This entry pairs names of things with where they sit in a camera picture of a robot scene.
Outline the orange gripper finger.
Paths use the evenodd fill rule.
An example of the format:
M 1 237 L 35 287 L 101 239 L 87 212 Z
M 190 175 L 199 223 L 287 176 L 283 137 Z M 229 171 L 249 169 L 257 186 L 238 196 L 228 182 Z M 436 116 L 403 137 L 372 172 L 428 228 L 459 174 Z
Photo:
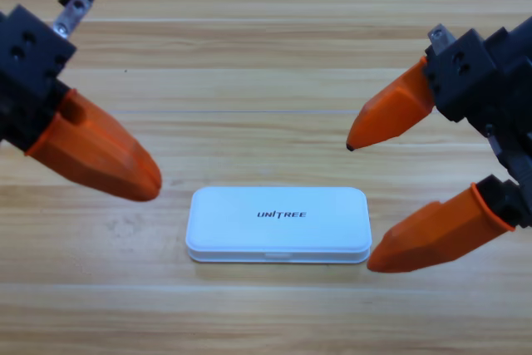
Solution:
M 454 261 L 520 224 L 520 189 L 490 175 L 446 202 L 432 202 L 382 237 L 367 261 L 377 273 L 405 273 Z
M 133 201 L 155 199 L 160 169 L 124 126 L 58 76 L 75 53 L 22 6 L 1 16 L 1 137 L 62 177 Z

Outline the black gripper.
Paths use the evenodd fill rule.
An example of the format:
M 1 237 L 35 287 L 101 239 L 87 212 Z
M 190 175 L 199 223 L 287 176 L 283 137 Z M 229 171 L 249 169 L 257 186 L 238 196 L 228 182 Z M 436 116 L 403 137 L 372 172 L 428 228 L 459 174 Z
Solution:
M 81 20 L 91 10 L 94 0 L 58 0 L 63 10 L 52 24 L 56 34 L 63 38 L 75 31 Z
M 513 177 L 478 184 L 489 208 L 515 227 L 531 225 L 531 21 L 483 38 L 460 37 L 439 24 L 425 55 L 372 97 L 346 139 L 350 151 L 398 137 L 437 109 L 467 120 Z

